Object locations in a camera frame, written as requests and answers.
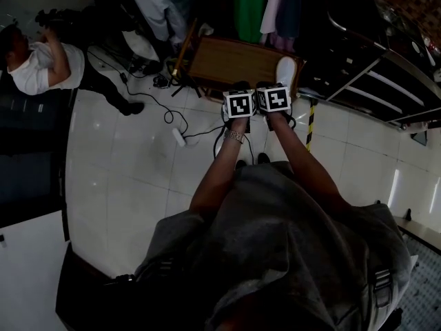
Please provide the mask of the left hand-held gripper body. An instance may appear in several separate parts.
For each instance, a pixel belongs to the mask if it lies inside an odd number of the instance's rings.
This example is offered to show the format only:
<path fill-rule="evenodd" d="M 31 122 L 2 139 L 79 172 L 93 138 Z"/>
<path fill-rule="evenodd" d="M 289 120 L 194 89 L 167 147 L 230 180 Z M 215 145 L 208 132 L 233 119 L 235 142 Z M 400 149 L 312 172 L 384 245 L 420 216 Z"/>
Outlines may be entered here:
<path fill-rule="evenodd" d="M 228 119 L 248 118 L 256 114 L 256 91 L 246 81 L 233 85 L 233 90 L 223 92 L 223 105 Z"/>

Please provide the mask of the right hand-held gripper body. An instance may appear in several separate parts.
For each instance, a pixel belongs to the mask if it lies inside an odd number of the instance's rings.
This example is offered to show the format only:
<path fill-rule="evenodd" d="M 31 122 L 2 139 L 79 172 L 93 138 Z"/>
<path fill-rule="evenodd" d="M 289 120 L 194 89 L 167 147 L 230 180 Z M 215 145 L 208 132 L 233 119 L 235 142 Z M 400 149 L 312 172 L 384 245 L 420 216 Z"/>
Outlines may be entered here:
<path fill-rule="evenodd" d="M 289 88 L 281 83 L 257 87 L 258 109 L 261 114 L 281 112 L 291 108 Z"/>

